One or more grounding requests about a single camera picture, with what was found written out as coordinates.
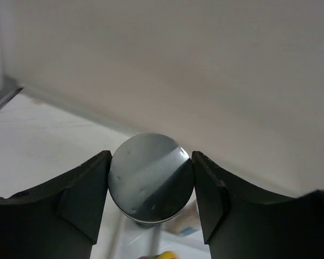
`circular metal top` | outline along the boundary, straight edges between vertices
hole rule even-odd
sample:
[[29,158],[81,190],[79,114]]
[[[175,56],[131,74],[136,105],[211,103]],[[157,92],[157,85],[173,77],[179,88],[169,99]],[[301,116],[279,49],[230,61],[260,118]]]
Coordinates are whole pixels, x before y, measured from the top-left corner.
[[172,218],[188,202],[193,186],[190,157],[165,135],[136,135],[113,155],[110,194],[120,210],[137,222],[161,223]]

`black robot arm part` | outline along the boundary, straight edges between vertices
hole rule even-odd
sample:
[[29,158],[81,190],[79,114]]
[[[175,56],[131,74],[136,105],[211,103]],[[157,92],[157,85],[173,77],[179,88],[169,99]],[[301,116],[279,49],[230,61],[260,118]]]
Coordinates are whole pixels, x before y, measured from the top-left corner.
[[[111,153],[0,198],[0,258],[88,259],[97,242]],[[324,258],[324,191],[298,199],[252,185],[193,152],[195,192],[212,259]]]

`round metal object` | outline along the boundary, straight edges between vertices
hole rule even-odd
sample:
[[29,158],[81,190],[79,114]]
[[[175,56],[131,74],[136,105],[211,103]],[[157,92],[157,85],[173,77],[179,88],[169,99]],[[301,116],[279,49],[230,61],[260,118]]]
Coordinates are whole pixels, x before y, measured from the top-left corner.
[[112,158],[110,194],[129,218],[144,224],[174,217],[193,191],[190,157],[173,139],[155,133],[136,135]]

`yellow object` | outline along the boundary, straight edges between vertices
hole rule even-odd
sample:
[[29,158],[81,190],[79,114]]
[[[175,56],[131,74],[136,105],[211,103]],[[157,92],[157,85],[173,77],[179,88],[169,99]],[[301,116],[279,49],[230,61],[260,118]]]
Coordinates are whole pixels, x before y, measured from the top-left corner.
[[167,251],[160,254],[156,259],[178,259],[178,256],[171,251]]

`white tabletop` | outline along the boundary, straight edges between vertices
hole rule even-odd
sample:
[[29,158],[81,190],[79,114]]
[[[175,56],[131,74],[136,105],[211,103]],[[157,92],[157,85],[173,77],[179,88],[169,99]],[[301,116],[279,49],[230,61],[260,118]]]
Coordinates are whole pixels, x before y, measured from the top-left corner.
[[[0,196],[48,181],[129,136],[29,98],[14,97],[0,111]],[[91,258],[107,258],[119,210],[107,195]]]

